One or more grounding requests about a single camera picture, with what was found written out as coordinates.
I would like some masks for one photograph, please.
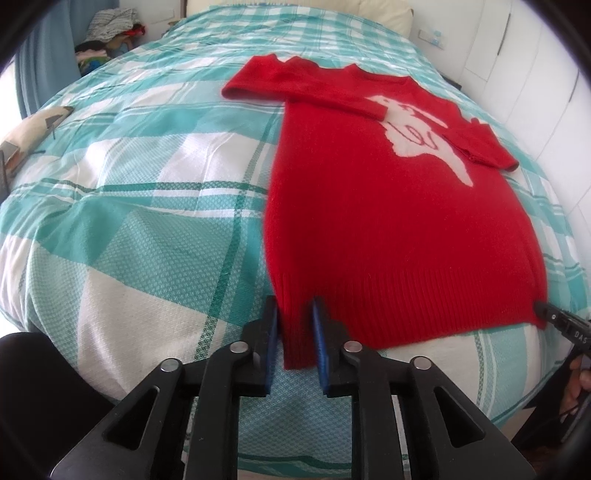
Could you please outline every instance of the teal and white blanket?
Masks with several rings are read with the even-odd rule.
[[[587,315],[563,209],[500,124],[376,23],[255,6],[183,20],[48,103],[75,110],[27,161],[0,210],[0,307],[9,320],[48,334],[91,385],[122,398],[160,360],[204,358],[259,317],[272,292],[261,222],[284,110],[226,101],[220,90],[253,55],[268,53],[411,75],[467,118],[489,122],[521,163],[506,179],[540,240],[550,301]],[[553,328],[516,325],[386,354],[431,357],[501,425],[567,349]],[[314,370],[278,367],[270,397],[243,400],[241,413],[241,468],[348,475],[349,402],[323,398]]]

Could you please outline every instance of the blue curtain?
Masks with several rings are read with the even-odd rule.
[[[35,27],[15,56],[18,104],[25,118],[80,78],[74,47],[84,41],[98,10],[119,0],[61,0]]]

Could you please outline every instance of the hand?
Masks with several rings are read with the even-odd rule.
[[[580,395],[581,390],[591,391],[591,371],[581,370],[581,362],[583,361],[583,355],[579,355],[570,363],[569,383],[564,389],[564,395],[560,402],[560,413],[565,413],[575,408],[579,403],[577,397]]]

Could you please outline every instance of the knit sweater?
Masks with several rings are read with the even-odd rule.
[[[491,128],[410,77],[253,57],[229,99],[285,102],[264,244],[285,366],[314,363],[309,305],[388,348],[531,322],[547,281]]]

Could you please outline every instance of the cream pillow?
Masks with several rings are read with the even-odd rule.
[[[73,111],[71,106],[45,108],[28,116],[11,130],[0,145],[8,181],[43,139]]]
[[[396,33],[407,37],[413,24],[413,12],[406,0],[285,0],[263,2],[253,0],[187,0],[187,16],[199,13],[210,5],[252,4],[299,5],[324,8],[349,15],[367,18]]]

